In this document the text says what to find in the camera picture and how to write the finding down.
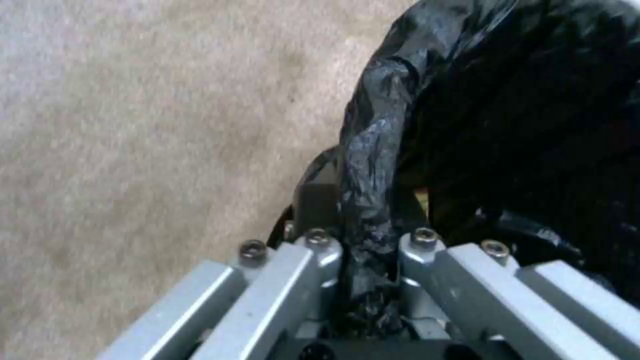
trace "screw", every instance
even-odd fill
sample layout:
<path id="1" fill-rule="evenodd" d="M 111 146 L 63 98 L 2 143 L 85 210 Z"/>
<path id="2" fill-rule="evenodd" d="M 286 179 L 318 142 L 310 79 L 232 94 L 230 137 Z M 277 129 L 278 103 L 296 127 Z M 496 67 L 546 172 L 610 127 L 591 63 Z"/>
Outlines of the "screw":
<path id="1" fill-rule="evenodd" d="M 329 236 L 324 229 L 315 228 L 311 229 L 305 235 L 307 245 L 315 247 L 325 247 L 329 245 Z"/>
<path id="2" fill-rule="evenodd" d="M 246 240 L 238 248 L 240 259 L 249 263 L 261 263 L 267 257 L 267 245 L 260 240 Z"/>
<path id="3" fill-rule="evenodd" d="M 509 260 L 509 248 L 507 245 L 497 240 L 486 239 L 480 243 L 480 247 L 487 255 L 496 260 L 498 264 L 502 266 L 507 265 L 507 261 Z"/>
<path id="4" fill-rule="evenodd" d="M 438 243 L 438 234 L 427 227 L 419 227 L 411 234 L 411 244 L 422 250 L 432 251 Z"/>
<path id="5" fill-rule="evenodd" d="M 294 226 L 293 220 L 287 220 L 284 222 L 283 237 L 285 240 L 293 239 L 293 236 L 294 236 L 293 226 Z"/>

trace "floor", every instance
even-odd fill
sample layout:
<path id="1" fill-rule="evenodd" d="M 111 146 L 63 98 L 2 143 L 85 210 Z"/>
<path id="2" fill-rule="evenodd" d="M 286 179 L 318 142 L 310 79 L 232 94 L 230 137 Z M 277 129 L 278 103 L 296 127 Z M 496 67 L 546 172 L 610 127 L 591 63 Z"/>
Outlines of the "floor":
<path id="1" fill-rule="evenodd" d="M 0 1 L 0 358 L 92 358 L 265 238 L 410 3 Z"/>

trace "metal post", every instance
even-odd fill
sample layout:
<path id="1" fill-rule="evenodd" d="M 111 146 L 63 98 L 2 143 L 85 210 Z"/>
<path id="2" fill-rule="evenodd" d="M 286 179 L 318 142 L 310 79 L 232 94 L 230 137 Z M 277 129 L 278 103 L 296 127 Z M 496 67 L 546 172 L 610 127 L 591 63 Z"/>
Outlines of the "metal post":
<path id="1" fill-rule="evenodd" d="M 421 283 L 470 340 L 503 335 L 524 359 L 615 359 L 477 245 L 436 255 Z"/>
<path id="2" fill-rule="evenodd" d="M 283 243 L 192 360 L 265 359 L 283 333 L 300 326 L 319 290 L 313 252 Z"/>
<path id="3" fill-rule="evenodd" d="M 237 270 L 205 261 L 134 322 L 100 360 L 171 360 L 188 355 L 213 328 L 246 283 Z"/>
<path id="4" fill-rule="evenodd" d="M 518 278 L 620 359 L 640 359 L 640 312 L 562 261 Z"/>

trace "silver metal bar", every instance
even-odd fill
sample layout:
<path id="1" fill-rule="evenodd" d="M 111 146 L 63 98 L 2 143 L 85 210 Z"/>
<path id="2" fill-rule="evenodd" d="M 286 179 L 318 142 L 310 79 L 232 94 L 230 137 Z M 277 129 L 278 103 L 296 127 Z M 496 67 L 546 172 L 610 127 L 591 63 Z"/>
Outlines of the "silver metal bar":
<path id="1" fill-rule="evenodd" d="M 216 325 L 246 286 L 237 270 L 204 261 L 136 320 L 100 360 L 179 359 Z"/>
<path id="2" fill-rule="evenodd" d="M 631 305 L 562 261 L 516 276 L 613 354 L 640 359 L 640 312 Z"/>
<path id="3" fill-rule="evenodd" d="M 342 245 L 323 229 L 312 229 L 295 243 L 310 249 L 316 255 L 322 285 L 318 302 L 311 307 L 307 318 L 323 320 L 328 317 L 338 288 L 338 274 L 342 263 Z"/>
<path id="4" fill-rule="evenodd" d="M 495 331 L 524 359 L 615 359 L 475 244 L 439 252 L 414 279 L 471 340 Z"/>
<path id="5" fill-rule="evenodd" d="M 314 253 L 283 243 L 192 360 L 265 359 L 284 332 L 300 326 L 320 282 Z"/>

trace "black plastic bag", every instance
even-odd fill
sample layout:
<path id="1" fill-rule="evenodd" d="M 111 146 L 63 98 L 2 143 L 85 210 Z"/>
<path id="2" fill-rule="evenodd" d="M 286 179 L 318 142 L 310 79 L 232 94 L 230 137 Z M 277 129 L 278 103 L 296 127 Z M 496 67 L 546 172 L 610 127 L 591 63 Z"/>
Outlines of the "black plastic bag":
<path id="1" fill-rule="evenodd" d="M 401 328 L 398 186 L 428 188 L 451 245 L 524 244 L 638 304 L 638 19 L 622 1 L 429 0 L 395 21 L 340 133 L 348 336 Z"/>

